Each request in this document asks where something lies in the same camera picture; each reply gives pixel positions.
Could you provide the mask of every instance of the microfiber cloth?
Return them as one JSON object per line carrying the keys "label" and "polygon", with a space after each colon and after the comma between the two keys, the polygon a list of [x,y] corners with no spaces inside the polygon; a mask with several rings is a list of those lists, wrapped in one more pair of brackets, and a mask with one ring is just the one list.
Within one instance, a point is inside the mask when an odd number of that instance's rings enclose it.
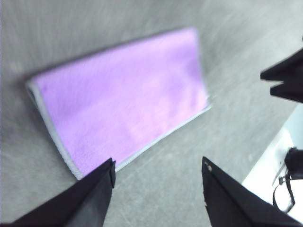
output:
{"label": "microfiber cloth", "polygon": [[77,179],[110,157],[121,169],[209,107],[194,28],[69,62],[27,88]]}

